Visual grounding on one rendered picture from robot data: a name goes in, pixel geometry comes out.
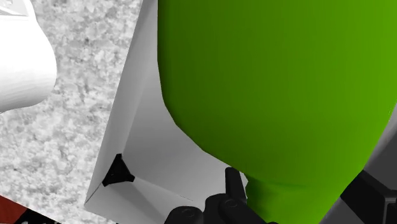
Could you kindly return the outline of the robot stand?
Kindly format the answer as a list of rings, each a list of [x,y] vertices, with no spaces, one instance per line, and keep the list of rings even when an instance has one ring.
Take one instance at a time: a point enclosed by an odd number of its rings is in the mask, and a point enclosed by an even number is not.
[[[61,224],[0,195],[0,224]]]

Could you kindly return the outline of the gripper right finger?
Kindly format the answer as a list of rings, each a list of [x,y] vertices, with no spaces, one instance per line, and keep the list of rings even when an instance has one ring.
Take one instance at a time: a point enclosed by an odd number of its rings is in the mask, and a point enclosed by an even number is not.
[[[397,190],[361,171],[340,198],[364,224],[397,224]]]

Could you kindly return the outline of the white vase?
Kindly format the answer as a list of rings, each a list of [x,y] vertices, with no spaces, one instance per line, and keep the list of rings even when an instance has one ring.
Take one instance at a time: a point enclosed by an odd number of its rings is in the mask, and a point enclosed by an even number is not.
[[[0,0],[0,114],[42,102],[56,79],[55,54],[31,0]]]

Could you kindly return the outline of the green vase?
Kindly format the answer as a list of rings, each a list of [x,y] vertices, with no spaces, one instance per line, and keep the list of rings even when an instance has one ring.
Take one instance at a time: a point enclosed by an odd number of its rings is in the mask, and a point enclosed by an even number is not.
[[[248,205],[320,224],[397,104],[397,0],[158,0],[165,105]]]

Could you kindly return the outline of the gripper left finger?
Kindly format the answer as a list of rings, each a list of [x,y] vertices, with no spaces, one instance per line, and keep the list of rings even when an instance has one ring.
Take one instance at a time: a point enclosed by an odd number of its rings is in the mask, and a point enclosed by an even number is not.
[[[246,204],[246,194],[240,172],[225,169],[225,193],[205,200],[201,211],[193,206],[179,206],[168,215],[164,224],[268,224]]]

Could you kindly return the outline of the white tray with black corners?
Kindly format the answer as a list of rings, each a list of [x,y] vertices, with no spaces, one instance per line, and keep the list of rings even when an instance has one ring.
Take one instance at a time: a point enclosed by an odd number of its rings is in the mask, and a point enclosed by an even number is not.
[[[176,125],[164,102],[157,51],[158,0],[143,0],[85,201],[87,210],[116,224],[164,224],[179,206],[203,211],[206,198],[226,192],[225,169],[232,167]],[[397,190],[397,104],[361,171]],[[247,177],[240,176],[252,209]],[[339,195],[320,224],[364,223]]]

